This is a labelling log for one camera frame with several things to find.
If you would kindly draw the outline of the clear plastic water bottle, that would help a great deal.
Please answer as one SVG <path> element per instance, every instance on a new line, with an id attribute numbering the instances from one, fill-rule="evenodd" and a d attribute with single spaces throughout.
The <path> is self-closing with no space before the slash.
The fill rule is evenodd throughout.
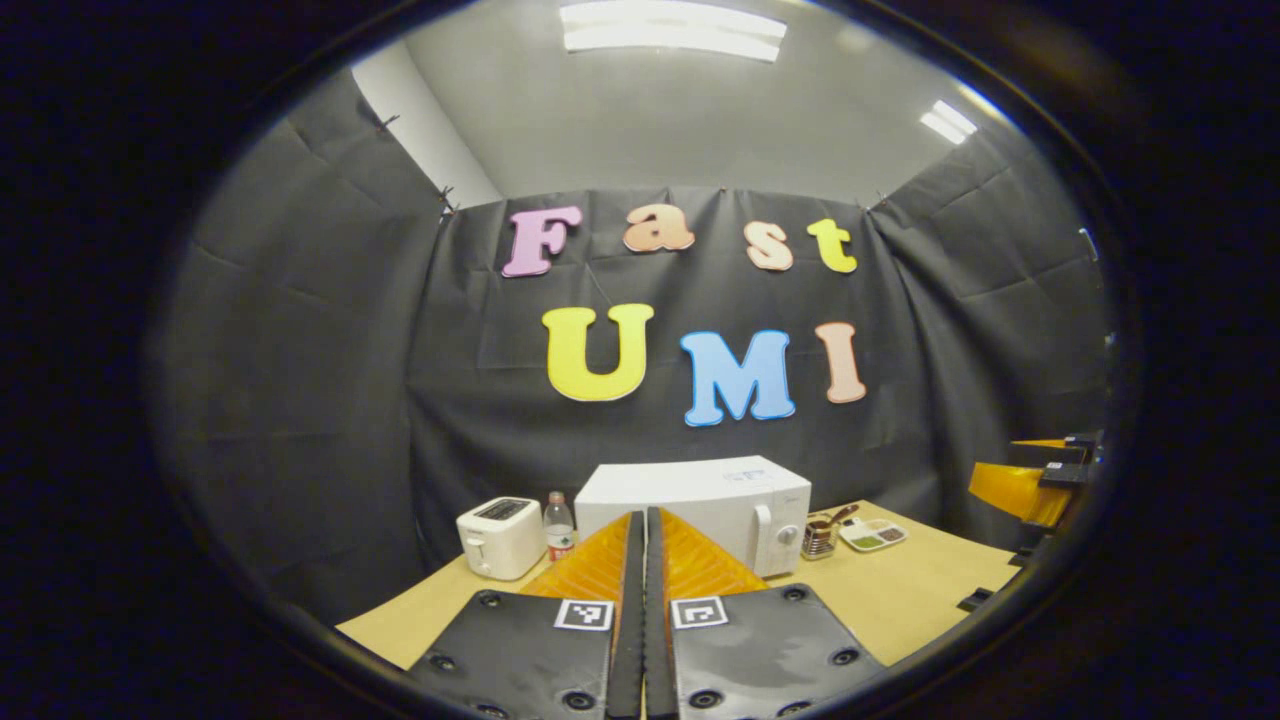
<path id="1" fill-rule="evenodd" d="M 575 550 L 575 521 L 563 492 L 552 491 L 549 493 L 543 515 L 543 529 L 547 539 L 547 557 L 550 562 L 559 561 Z"/>

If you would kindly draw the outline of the large ceiling light panel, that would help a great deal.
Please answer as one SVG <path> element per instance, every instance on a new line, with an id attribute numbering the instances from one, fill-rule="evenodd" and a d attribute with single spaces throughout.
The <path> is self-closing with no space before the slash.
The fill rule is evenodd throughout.
<path id="1" fill-rule="evenodd" d="M 690 0 L 590 0 L 559 8 L 568 53 L 675 49 L 774 63 L 782 20 Z"/>

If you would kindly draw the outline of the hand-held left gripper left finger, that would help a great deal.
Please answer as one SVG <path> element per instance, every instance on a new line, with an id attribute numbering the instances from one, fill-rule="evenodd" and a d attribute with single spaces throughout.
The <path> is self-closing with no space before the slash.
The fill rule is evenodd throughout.
<path id="1" fill-rule="evenodd" d="M 476 592 L 410 675 L 489 720 L 639 720 L 645 564 L 627 512 L 522 591 Z"/>

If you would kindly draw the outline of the white microwave oven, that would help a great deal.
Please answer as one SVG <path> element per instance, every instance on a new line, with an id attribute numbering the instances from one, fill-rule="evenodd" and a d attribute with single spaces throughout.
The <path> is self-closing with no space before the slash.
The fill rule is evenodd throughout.
<path id="1" fill-rule="evenodd" d="M 631 511 L 666 509 L 769 578 L 796 569 L 810 497 L 808 479 L 763 456 L 607 464 L 577 492 L 572 511 L 585 541 Z"/>

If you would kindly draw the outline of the white divided dish with beans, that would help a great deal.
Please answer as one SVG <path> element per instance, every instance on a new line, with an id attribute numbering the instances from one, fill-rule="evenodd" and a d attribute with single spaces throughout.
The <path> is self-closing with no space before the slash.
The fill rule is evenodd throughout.
<path id="1" fill-rule="evenodd" d="M 887 519 L 846 519 L 838 529 L 840 539 L 858 553 L 872 553 L 901 544 L 909 537 L 899 524 Z"/>

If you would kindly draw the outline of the white toaster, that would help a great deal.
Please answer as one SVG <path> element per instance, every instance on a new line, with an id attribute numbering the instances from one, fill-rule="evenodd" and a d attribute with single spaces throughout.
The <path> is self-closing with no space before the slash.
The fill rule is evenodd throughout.
<path id="1" fill-rule="evenodd" d="M 471 571 L 499 582 L 524 577 L 547 552 L 541 505 L 500 496 L 454 520 Z"/>

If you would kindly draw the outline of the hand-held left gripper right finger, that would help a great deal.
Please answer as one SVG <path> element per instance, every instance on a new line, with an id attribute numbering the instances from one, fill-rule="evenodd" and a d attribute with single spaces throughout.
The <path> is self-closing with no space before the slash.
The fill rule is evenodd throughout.
<path id="1" fill-rule="evenodd" d="M 768 585 L 664 509 L 645 521 L 648 720 L 782 720 L 884 674 L 809 585 Z"/>

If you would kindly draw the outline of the small ceiling light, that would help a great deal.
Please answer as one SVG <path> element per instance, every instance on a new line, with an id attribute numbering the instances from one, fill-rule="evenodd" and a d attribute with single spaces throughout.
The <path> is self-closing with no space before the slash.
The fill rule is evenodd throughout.
<path id="1" fill-rule="evenodd" d="M 965 143 L 978 131 L 977 123 L 942 100 L 934 101 L 920 115 L 919 122 L 956 146 Z"/>

